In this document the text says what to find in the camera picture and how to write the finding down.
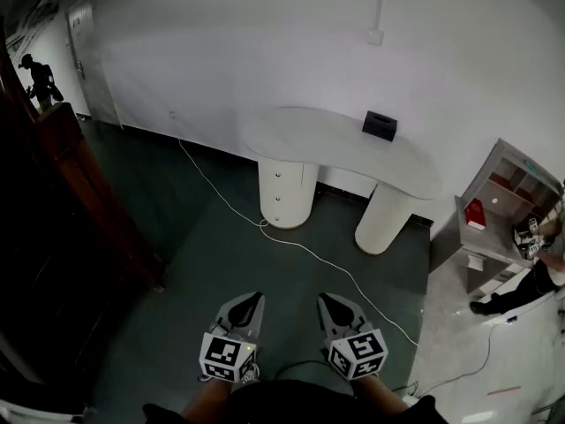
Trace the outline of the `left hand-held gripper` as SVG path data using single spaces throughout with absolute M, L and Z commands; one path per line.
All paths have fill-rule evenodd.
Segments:
M 257 363 L 258 346 L 245 339 L 259 337 L 265 305 L 262 292 L 248 292 L 220 307 L 210 330 L 202 338 L 200 382 L 212 378 L 241 382 L 246 369 L 253 362 Z

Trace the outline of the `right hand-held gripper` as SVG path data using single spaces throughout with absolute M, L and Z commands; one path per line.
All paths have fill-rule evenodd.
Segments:
M 377 375 L 388 357 L 379 329 L 368 323 L 355 302 L 323 292 L 317 298 L 320 326 L 326 334 L 328 364 L 346 381 Z

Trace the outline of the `white curved desk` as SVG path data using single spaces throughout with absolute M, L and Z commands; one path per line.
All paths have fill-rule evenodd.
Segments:
M 261 112 L 242 129 L 245 145 L 259 159 L 303 163 L 295 210 L 311 214 L 322 167 L 346 170 L 375 181 L 372 198 L 355 230 L 355 242 L 366 254 L 386 251 L 421 201 L 434 200 L 441 176 L 427 152 L 404 137 L 392 142 L 362 132 L 362 122 L 328 110 L 281 107 Z

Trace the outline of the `person's right forearm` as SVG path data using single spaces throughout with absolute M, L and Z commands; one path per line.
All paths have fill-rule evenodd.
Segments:
M 350 384 L 358 398 L 365 400 L 385 416 L 395 416 L 409 409 L 409 406 L 376 375 L 352 380 Z

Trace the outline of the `person's left forearm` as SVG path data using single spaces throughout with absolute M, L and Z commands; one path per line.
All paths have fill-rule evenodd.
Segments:
M 224 414 L 232 389 L 232 382 L 212 378 L 203 384 L 181 416 L 192 424 L 216 424 Z

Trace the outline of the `small white drawer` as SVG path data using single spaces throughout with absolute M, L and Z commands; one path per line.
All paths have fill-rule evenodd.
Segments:
M 279 184 L 260 184 L 260 203 L 263 208 L 300 206 L 301 191 Z
M 303 181 L 303 163 L 260 158 L 258 162 L 261 184 L 279 184 L 280 186 L 301 186 Z

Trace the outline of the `person's black shirt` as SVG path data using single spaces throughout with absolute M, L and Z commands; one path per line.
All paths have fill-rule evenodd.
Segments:
M 257 382 L 230 393 L 207 424 L 448 424 L 426 396 L 399 412 L 298 380 Z

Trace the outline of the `red box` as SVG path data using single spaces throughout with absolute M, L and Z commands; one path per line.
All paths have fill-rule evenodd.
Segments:
M 482 231 L 486 227 L 486 217 L 482 202 L 474 198 L 464 210 L 465 221 L 471 228 Z

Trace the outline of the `grey shelf cabinet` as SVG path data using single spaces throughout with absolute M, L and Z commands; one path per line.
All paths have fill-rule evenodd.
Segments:
M 482 298 L 516 274 L 530 269 L 514 243 L 516 230 L 528 220 L 544 220 L 563 197 L 561 182 L 541 165 L 505 140 L 493 146 L 477 175 L 456 198 L 462 249 L 467 254 L 466 289 Z M 486 227 L 466 224 L 464 210 L 474 199 L 482 202 Z

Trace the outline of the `black tissue box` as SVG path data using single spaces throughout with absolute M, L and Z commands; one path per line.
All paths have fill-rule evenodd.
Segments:
M 396 136 L 397 120 L 373 111 L 367 111 L 362 132 L 392 142 Z

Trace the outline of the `dark brown wooden furniture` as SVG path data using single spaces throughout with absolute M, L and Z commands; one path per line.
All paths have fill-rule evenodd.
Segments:
M 39 112 L 0 17 L 0 344 L 52 386 L 90 390 L 133 301 L 166 266 L 124 211 L 72 106 Z

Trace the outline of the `grey door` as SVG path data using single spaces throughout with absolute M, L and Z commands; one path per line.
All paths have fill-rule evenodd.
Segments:
M 86 80 L 77 75 L 91 118 L 121 127 L 103 70 L 91 3 L 79 0 L 71 6 L 66 22 L 76 72 L 78 60 L 84 66 Z

